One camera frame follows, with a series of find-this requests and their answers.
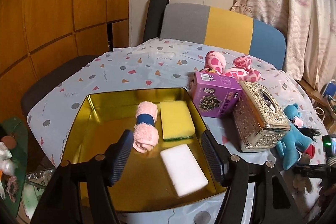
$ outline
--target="black plush hair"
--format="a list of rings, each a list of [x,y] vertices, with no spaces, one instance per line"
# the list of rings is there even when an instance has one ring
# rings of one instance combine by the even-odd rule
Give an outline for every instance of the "black plush hair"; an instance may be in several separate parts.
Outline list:
[[[321,133],[314,128],[308,127],[299,127],[297,128],[304,136],[311,138],[314,142],[316,142],[315,137],[320,136]]]

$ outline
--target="yellow sponge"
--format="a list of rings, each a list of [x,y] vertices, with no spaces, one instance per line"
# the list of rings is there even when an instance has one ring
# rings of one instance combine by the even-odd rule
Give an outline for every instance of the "yellow sponge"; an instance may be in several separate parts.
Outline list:
[[[191,139],[195,127],[186,101],[160,102],[164,141]]]

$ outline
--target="gray panel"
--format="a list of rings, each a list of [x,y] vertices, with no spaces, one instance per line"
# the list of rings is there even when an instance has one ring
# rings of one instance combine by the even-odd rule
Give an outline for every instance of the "gray panel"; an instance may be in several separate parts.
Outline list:
[[[168,4],[160,38],[204,44],[210,6],[191,3]]]

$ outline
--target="pink stuffed animal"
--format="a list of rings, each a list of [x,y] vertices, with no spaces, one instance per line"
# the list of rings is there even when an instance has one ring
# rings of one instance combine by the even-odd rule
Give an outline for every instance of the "pink stuffed animal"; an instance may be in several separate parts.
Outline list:
[[[225,70],[226,60],[220,52],[210,51],[205,56],[205,65],[202,71],[216,73],[235,78],[237,81],[258,82],[261,73],[251,68],[252,60],[248,56],[240,56],[233,60],[233,68]]]

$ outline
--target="red plush foot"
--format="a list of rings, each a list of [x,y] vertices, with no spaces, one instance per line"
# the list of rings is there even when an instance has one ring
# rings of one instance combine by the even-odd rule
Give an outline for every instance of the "red plush foot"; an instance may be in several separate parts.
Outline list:
[[[306,153],[309,155],[309,157],[312,159],[315,155],[315,146],[313,146],[312,144],[310,146],[308,146],[308,148],[306,149],[306,151],[304,151],[303,153]]]

